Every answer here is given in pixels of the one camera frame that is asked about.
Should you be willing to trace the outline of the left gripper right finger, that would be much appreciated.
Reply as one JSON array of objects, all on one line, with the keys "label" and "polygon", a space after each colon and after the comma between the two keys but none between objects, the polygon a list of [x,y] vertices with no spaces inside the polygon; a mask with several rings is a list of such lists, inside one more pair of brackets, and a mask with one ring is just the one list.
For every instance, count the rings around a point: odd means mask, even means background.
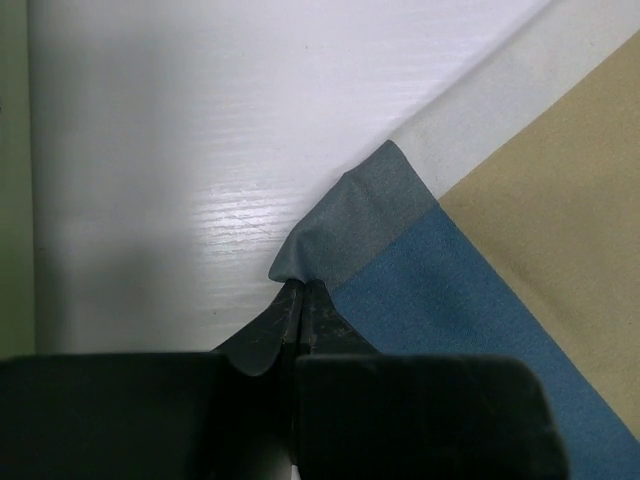
[{"label": "left gripper right finger", "polygon": [[299,356],[378,356],[369,343],[337,310],[326,285],[305,285],[298,333]]}]

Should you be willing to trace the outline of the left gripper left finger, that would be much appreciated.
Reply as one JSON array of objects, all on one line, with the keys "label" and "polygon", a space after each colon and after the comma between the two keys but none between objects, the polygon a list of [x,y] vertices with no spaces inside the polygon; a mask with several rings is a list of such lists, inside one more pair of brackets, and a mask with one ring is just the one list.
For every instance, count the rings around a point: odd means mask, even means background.
[{"label": "left gripper left finger", "polygon": [[263,312],[213,351],[244,375],[265,375],[282,353],[296,351],[303,300],[304,284],[286,281]]}]

